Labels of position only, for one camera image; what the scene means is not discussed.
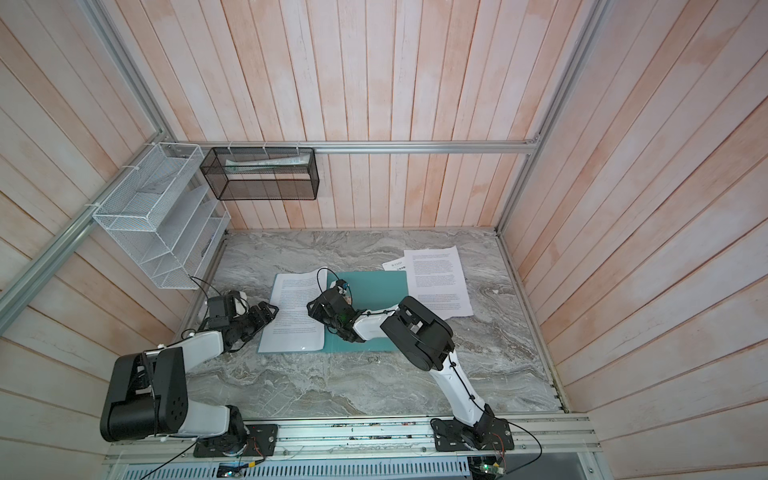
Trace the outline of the green file folder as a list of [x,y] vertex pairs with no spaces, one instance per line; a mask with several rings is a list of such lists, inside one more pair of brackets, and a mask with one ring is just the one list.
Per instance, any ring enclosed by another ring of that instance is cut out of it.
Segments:
[[[396,306],[408,295],[407,276],[404,271],[339,272],[339,277],[351,287],[353,306],[356,310],[380,311]],[[337,335],[325,331],[321,353],[392,352],[396,346],[386,337],[365,343],[346,342]]]

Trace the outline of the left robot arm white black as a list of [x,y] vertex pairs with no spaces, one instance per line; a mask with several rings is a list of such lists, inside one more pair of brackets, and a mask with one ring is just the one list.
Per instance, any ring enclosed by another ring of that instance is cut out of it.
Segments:
[[252,306],[239,291],[207,301],[207,316],[187,337],[119,357],[114,364],[100,434],[107,442],[168,436],[195,438],[224,456],[241,454],[249,431],[239,409],[188,397],[187,372],[222,354],[235,353],[273,322],[280,309]]

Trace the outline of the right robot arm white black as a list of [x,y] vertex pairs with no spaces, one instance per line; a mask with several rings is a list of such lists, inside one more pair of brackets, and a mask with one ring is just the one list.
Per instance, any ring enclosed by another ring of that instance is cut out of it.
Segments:
[[387,338],[416,368],[427,371],[448,400],[453,418],[430,421],[439,451],[491,448],[501,435],[496,416],[466,377],[446,321],[406,296],[383,310],[357,310],[345,283],[334,283],[307,304],[310,318],[349,343]]

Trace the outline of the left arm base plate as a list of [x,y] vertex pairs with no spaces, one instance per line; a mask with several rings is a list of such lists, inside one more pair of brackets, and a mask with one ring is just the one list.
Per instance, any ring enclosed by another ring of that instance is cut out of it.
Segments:
[[277,424],[245,424],[233,432],[199,440],[193,457],[270,457],[275,451],[277,434]]

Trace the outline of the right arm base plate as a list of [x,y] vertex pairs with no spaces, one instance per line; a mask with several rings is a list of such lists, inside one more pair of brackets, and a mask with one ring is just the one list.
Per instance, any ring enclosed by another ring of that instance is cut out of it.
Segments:
[[506,420],[494,418],[468,426],[456,419],[433,418],[430,426],[438,452],[490,451],[506,452],[514,449],[510,425]]

